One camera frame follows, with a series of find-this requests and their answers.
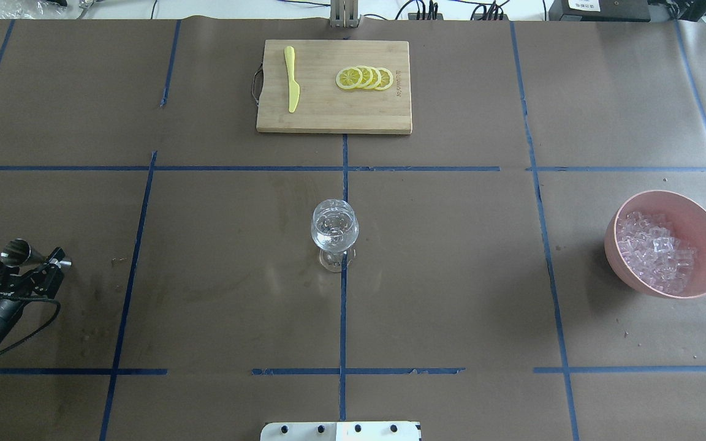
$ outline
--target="cutting board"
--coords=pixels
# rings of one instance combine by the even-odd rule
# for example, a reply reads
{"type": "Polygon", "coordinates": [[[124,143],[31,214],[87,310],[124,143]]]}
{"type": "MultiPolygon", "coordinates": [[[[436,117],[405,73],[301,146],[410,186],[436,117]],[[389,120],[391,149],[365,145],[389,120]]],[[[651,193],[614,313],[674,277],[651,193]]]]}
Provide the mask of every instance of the cutting board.
{"type": "Polygon", "coordinates": [[[364,40],[267,40],[258,132],[291,134],[410,134],[408,42],[364,40]],[[296,81],[302,87],[294,113],[288,112],[285,47],[296,50],[296,81]],[[342,90],[336,73],[350,66],[386,67],[389,89],[342,90]]]}

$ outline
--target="bowl of ice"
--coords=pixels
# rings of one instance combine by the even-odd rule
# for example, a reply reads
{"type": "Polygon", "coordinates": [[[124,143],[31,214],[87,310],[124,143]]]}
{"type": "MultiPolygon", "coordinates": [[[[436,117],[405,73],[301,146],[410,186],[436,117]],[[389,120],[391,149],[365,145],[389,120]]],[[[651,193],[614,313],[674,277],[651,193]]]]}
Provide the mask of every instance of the bowl of ice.
{"type": "Polygon", "coordinates": [[[706,210],[664,190],[638,193],[614,214],[606,259],[623,282],[659,298],[706,294],[706,210]]]}

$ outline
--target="yellow knife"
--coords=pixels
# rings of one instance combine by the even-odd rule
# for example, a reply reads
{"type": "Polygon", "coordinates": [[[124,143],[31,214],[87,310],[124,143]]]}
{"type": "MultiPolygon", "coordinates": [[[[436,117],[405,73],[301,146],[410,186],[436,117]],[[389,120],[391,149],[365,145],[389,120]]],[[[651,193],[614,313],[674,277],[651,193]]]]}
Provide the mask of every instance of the yellow knife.
{"type": "Polygon", "coordinates": [[[288,67],[288,111],[293,113],[299,105],[299,93],[302,88],[296,83],[296,50],[294,47],[285,47],[285,65],[288,67]]]}

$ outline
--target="clear plastic wrap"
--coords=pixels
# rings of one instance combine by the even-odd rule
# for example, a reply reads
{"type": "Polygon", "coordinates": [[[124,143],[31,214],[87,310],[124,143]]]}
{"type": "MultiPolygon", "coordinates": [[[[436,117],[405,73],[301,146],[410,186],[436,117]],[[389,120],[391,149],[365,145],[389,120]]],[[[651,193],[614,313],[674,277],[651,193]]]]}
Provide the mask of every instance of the clear plastic wrap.
{"type": "Polygon", "coordinates": [[[75,19],[80,11],[77,8],[59,6],[46,0],[1,0],[0,18],[26,19],[75,19]]]}

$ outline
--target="glass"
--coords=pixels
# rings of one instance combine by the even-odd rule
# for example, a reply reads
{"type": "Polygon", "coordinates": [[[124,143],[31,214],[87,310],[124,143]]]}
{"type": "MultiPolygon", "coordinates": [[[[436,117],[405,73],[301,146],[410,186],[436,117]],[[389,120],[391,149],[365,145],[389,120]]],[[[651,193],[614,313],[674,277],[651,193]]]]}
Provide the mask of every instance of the glass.
{"type": "Polygon", "coordinates": [[[359,221],[353,208],[341,199],[326,199],[312,213],[312,240],[320,248],[319,260],[332,273],[342,271],[355,257],[353,244],[359,238],[359,221]]]}

